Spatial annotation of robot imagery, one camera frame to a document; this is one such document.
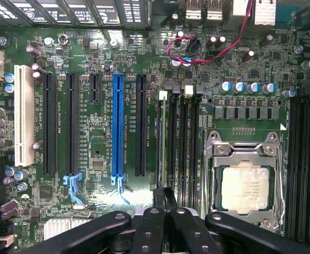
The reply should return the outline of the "metal socket locking lever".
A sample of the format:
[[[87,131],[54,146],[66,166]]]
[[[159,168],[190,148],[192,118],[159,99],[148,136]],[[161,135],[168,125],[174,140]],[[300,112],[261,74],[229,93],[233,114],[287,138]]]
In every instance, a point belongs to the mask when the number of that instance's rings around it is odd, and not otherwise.
[[[207,129],[204,130],[204,145],[203,145],[203,183],[205,184],[203,188],[203,197],[204,197],[204,206],[203,211],[205,214],[208,214],[212,209],[212,199],[213,199],[213,191],[214,191],[214,183],[213,183],[213,173],[212,173],[212,153],[213,153],[213,141],[211,138],[212,132],[209,132]]]
[[[283,173],[284,173],[284,158],[282,153],[282,146],[279,142],[278,135],[273,132],[270,136],[272,141],[276,144],[276,167],[275,167],[275,194],[274,194],[274,224],[273,229],[276,231],[281,229],[284,224],[285,217],[285,199],[283,188]]]

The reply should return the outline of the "CPU smeared metal lid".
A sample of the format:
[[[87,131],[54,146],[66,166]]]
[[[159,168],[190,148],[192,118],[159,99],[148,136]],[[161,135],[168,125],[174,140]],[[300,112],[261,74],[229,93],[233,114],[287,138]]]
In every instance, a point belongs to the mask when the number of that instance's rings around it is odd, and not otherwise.
[[[269,170],[263,167],[226,167],[221,185],[221,206],[238,214],[268,207]]]

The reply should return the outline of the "silver chipset heatsink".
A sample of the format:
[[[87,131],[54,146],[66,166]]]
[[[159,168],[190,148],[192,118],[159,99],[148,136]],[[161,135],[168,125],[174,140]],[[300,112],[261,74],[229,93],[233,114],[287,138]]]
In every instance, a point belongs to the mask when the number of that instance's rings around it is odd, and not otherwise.
[[[43,225],[43,240],[46,241],[61,233],[89,222],[91,219],[50,219]]]

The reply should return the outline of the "CPU socket with processor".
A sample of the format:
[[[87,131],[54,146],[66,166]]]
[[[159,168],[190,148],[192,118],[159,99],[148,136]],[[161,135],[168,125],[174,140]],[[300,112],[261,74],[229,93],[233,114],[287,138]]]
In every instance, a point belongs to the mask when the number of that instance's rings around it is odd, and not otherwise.
[[[257,225],[271,232],[277,232],[282,229],[274,230],[274,188],[275,188],[275,167],[276,167],[276,144],[270,138],[270,132],[264,141],[225,141],[217,131],[212,131],[213,153],[212,153],[212,173],[213,173],[213,199],[210,212],[223,212],[243,221]],[[205,208],[203,202],[203,168],[204,155],[201,161],[201,199],[200,215],[205,217],[207,214],[203,211]],[[238,214],[236,211],[228,211],[222,208],[221,185],[223,170],[226,167],[263,167],[269,170],[269,196],[268,207],[263,210],[250,211],[248,214]]]

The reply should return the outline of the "green motherboard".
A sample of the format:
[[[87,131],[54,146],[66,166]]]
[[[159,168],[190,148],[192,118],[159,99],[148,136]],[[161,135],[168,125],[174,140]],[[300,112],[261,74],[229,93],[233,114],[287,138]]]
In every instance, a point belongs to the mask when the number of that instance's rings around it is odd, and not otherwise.
[[[232,1],[222,0],[223,19],[185,18],[186,0],[152,0],[151,26],[146,29],[95,27],[0,26],[4,80],[0,81],[0,254],[24,254],[43,240],[50,219],[96,219],[114,211],[140,215],[153,207],[158,186],[157,117],[159,91],[167,91],[166,186],[168,184],[169,101],[173,85],[177,104],[176,148],[179,207],[182,206],[181,96],[193,86],[189,106],[189,202],[200,215],[201,161],[204,130],[217,131],[225,141],[264,141],[275,132],[283,149],[285,217],[273,232],[310,247],[309,123],[310,0],[276,0],[274,26],[254,25],[255,1],[245,16],[232,16]],[[14,66],[31,67],[34,79],[34,164],[16,167],[14,153]],[[57,168],[43,173],[43,75],[57,78]],[[76,205],[64,184],[66,176],[66,74],[79,77],[79,172],[82,180]],[[90,102],[90,74],[98,74],[102,103]],[[111,185],[112,75],[125,82],[124,193],[127,205]],[[135,176],[136,77],[146,75],[147,133],[145,176]],[[198,120],[197,205],[192,207],[192,100],[201,89]],[[307,109],[308,166],[304,241],[286,236],[290,101],[301,99]]]

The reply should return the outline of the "long black expansion slot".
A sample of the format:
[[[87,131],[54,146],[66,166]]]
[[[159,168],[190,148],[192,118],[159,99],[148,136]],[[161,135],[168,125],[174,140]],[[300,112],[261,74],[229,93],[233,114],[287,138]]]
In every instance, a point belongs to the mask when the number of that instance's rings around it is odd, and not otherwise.
[[[57,78],[55,74],[43,75],[43,173],[54,176],[57,168]]]
[[[147,133],[146,75],[136,77],[136,165],[135,176],[145,176]]]

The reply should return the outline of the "black expansion slot blue latch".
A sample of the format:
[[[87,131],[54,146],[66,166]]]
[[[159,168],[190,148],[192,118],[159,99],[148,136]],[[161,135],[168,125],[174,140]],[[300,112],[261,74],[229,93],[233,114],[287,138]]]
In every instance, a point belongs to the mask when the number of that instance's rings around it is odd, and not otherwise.
[[[76,205],[83,205],[77,196],[77,183],[82,180],[79,172],[79,77],[75,73],[66,74],[66,176],[64,184],[69,186],[69,194]]]

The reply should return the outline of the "short black expansion slot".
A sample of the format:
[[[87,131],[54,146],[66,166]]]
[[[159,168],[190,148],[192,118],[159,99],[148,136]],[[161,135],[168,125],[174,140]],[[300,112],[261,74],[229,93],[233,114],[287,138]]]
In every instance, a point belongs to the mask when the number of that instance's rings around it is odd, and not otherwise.
[[[98,74],[90,74],[90,102],[102,103],[102,88]]]

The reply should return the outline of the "white PCI expansion slot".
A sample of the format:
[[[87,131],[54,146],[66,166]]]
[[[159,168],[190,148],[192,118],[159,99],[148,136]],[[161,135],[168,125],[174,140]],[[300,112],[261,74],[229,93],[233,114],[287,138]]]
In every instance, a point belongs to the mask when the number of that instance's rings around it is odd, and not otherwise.
[[[31,67],[14,66],[15,166],[34,164],[34,79]]]

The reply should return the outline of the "silver USB port block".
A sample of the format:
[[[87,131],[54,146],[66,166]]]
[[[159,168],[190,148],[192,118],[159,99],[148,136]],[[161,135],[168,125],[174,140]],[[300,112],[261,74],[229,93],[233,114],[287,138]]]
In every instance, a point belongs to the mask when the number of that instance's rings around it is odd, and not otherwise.
[[[222,0],[206,0],[206,20],[221,21],[223,19]]]
[[[233,0],[232,16],[245,16],[249,1],[250,0]]]
[[[203,6],[204,6],[204,0],[186,0],[185,18],[190,21],[201,20]]]

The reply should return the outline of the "silver network port block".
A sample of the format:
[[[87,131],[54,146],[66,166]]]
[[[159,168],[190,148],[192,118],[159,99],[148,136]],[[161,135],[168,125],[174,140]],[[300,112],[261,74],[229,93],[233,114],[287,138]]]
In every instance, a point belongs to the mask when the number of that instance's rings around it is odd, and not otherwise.
[[[253,24],[274,26],[276,23],[276,9],[276,0],[256,0]]]

